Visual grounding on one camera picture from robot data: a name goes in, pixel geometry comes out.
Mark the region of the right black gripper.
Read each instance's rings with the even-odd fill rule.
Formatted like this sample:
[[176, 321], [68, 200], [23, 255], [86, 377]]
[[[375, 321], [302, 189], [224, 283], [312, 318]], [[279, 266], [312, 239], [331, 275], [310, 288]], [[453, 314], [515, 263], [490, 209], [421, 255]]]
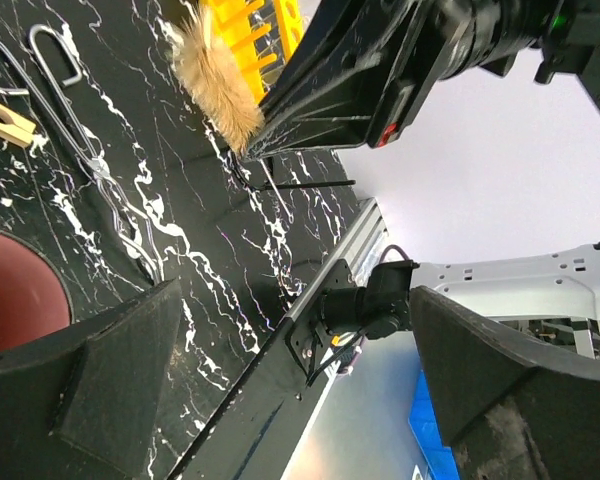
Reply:
[[[560, 1], [323, 1], [261, 102], [244, 158], [396, 141], [433, 86], [477, 67], [506, 76]], [[393, 38], [400, 44], [385, 45]], [[380, 63], [391, 68], [380, 95]]]

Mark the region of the metal crucible tongs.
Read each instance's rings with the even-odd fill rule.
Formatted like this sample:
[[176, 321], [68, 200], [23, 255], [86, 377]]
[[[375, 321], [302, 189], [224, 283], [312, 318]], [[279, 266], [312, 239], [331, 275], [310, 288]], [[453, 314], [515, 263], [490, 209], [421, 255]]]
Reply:
[[[45, 35], [58, 45], [66, 63], [71, 67], [71, 75], [58, 79], [38, 45], [38, 36]], [[0, 95], [6, 97], [28, 96], [35, 100], [48, 119], [54, 124], [61, 138], [68, 144], [73, 156], [80, 162], [85, 174], [95, 183], [100, 196], [111, 212], [115, 234], [125, 246], [132, 250], [138, 258], [137, 264], [152, 284], [164, 280], [164, 271], [155, 258], [157, 247], [154, 241], [151, 221], [139, 208], [134, 206], [124, 189], [112, 176], [107, 162], [95, 150], [91, 140], [79, 121], [64, 90], [76, 85], [83, 79], [83, 71], [75, 55], [70, 51], [67, 42], [55, 29], [43, 25], [33, 25], [27, 34], [27, 43], [31, 55], [44, 77], [53, 98], [50, 103], [25, 68], [18, 62], [14, 54], [0, 40], [0, 54], [9, 67], [22, 80], [22, 87], [6, 87], [0, 85]]]

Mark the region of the wooden test tube clamp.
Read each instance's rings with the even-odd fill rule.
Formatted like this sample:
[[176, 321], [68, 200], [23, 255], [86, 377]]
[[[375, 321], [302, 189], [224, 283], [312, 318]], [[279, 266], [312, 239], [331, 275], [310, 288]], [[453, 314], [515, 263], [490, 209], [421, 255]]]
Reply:
[[36, 124], [0, 104], [0, 138], [21, 148], [33, 142]]

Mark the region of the test tube brush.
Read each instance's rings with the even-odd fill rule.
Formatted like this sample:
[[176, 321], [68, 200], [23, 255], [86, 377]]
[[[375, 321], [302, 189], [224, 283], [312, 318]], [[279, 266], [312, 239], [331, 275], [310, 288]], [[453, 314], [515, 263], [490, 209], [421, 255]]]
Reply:
[[214, 124], [230, 151], [247, 158], [250, 141], [265, 120], [231, 49], [214, 32], [212, 7], [200, 3], [174, 27], [174, 72], [184, 90]]

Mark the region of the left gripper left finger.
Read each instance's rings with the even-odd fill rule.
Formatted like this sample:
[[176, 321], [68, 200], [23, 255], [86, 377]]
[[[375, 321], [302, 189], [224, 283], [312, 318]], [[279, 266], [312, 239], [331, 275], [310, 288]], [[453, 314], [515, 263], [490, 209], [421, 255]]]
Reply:
[[182, 306], [165, 281], [0, 353], [0, 479], [134, 479]]

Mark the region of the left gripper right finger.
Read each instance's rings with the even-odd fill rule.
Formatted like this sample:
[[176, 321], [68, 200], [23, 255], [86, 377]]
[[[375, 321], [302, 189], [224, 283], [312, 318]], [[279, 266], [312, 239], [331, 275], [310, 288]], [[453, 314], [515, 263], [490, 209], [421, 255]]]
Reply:
[[410, 293], [411, 323], [443, 441], [512, 420], [537, 449], [600, 450], [600, 360], [484, 318], [427, 288]]

